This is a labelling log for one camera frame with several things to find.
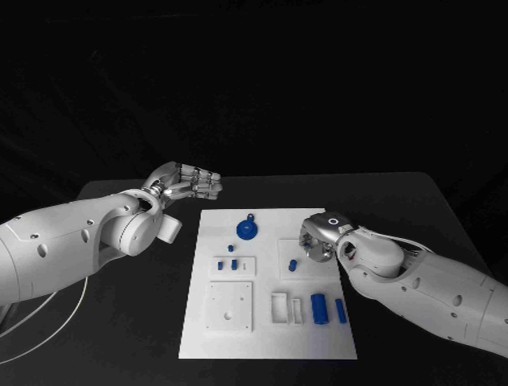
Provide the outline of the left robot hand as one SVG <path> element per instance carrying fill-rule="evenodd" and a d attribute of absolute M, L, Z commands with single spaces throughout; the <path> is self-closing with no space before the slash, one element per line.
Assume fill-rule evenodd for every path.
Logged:
<path fill-rule="evenodd" d="M 217 200 L 222 191 L 221 175 L 196 166 L 168 162 L 150 173 L 142 190 L 156 197 L 162 208 L 188 198 Z"/>

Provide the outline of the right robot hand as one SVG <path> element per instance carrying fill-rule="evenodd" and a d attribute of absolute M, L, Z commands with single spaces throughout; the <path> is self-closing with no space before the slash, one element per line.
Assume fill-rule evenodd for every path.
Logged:
<path fill-rule="evenodd" d="M 339 242 L 358 226 L 338 212 L 316 213 L 305 219 L 300 226 L 299 246 L 306 256 L 318 263 L 336 258 Z"/>

